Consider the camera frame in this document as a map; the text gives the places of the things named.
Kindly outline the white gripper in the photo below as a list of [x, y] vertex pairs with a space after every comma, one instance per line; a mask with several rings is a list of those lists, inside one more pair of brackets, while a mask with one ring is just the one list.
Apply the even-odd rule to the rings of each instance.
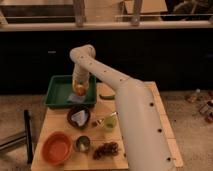
[[86, 88], [86, 93], [87, 93], [87, 90], [89, 89], [89, 77], [90, 75], [88, 72], [74, 71], [72, 75], [73, 91], [76, 85], [83, 85]]

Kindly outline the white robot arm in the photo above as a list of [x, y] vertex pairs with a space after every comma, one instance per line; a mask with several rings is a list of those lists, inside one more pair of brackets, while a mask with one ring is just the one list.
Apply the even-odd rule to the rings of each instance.
[[141, 80], [95, 59], [92, 45], [73, 48], [77, 79], [91, 73], [115, 91], [115, 107], [130, 171], [176, 171], [154, 96]]

